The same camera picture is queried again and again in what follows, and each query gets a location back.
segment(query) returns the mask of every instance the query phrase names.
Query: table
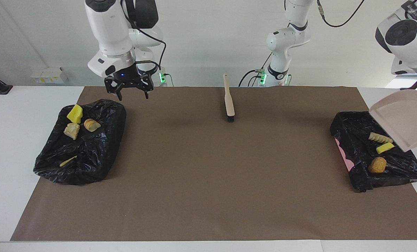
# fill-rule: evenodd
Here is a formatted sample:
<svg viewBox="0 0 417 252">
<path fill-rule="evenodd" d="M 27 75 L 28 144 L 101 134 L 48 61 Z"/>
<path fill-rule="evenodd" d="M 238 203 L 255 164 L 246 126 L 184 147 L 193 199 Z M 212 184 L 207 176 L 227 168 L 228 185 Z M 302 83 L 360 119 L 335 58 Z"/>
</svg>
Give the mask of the table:
<svg viewBox="0 0 417 252">
<path fill-rule="evenodd" d="M 58 111 L 76 103 L 76 86 L 16 86 L 0 96 L 0 251 L 417 251 L 417 241 L 219 241 L 219 242 L 40 242 L 9 243 L 38 176 L 31 169 L 45 144 Z M 393 89 L 359 88 L 368 106 Z"/>
</svg>

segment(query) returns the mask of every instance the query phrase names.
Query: black trash bag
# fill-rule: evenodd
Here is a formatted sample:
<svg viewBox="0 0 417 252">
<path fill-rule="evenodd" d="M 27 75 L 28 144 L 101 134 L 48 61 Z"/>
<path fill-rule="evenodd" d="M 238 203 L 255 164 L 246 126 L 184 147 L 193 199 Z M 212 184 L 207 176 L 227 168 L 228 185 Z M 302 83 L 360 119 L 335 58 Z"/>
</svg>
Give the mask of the black trash bag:
<svg viewBox="0 0 417 252">
<path fill-rule="evenodd" d="M 36 158 L 34 173 L 54 183 L 84 185 L 103 180 L 114 164 L 123 136 L 126 110 L 109 99 L 81 105 L 79 134 L 76 140 L 66 136 L 64 129 L 71 123 L 67 118 L 74 105 L 59 112 L 47 144 Z M 101 127 L 94 132 L 84 128 L 86 119 L 94 119 Z M 59 167 L 64 161 L 77 156 Z"/>
<path fill-rule="evenodd" d="M 417 182 L 417 158 L 411 150 L 404 153 L 394 142 L 395 148 L 378 155 L 376 148 L 381 144 L 368 140 L 370 133 L 389 135 L 368 112 L 339 112 L 330 132 L 344 150 L 346 159 L 353 162 L 349 177 L 354 189 L 365 192 Z M 378 156 L 386 159 L 386 170 L 381 174 L 372 174 L 367 168 Z"/>
</svg>

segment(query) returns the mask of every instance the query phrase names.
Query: dustpan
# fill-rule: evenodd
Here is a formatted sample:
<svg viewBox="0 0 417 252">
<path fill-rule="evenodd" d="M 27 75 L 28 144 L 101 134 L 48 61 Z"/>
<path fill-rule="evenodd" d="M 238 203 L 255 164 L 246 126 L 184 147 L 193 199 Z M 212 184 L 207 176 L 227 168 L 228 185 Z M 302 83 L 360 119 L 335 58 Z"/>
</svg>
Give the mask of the dustpan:
<svg viewBox="0 0 417 252">
<path fill-rule="evenodd" d="M 417 90 L 391 94 L 369 112 L 404 152 L 417 147 Z"/>
</svg>

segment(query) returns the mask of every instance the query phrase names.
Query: brown paper sheet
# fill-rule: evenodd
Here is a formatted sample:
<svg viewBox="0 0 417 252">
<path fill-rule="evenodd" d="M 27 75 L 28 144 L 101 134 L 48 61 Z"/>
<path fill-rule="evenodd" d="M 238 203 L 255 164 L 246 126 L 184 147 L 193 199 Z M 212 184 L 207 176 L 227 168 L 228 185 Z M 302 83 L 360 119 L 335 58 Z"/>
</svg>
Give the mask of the brown paper sheet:
<svg viewBox="0 0 417 252">
<path fill-rule="evenodd" d="M 13 241 L 417 239 L 412 185 L 353 191 L 329 127 L 367 106 L 356 88 L 123 90 L 127 121 L 108 178 L 41 178 Z M 116 99 L 86 87 L 79 104 Z"/>
</svg>

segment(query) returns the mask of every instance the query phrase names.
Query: white wall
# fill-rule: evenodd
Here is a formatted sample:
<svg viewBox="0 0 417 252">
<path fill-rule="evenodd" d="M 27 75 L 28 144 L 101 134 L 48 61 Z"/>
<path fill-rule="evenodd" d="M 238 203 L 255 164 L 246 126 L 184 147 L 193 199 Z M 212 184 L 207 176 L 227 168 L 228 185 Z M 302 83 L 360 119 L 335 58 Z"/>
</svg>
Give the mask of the white wall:
<svg viewBox="0 0 417 252">
<path fill-rule="evenodd" d="M 222 74 L 236 83 L 269 54 L 266 36 L 286 27 L 283 0 L 156 0 L 168 43 L 163 65 L 177 85 L 216 86 Z M 330 23 L 343 22 L 360 0 L 324 0 Z M 313 37 L 292 49 L 293 85 L 386 86 L 393 56 L 374 39 L 376 26 L 403 0 L 367 1 L 342 28 L 327 27 L 316 4 Z M 64 67 L 70 85 L 102 85 L 87 69 L 98 50 L 84 0 L 0 0 L 0 78 L 31 85 L 31 68 Z"/>
</svg>

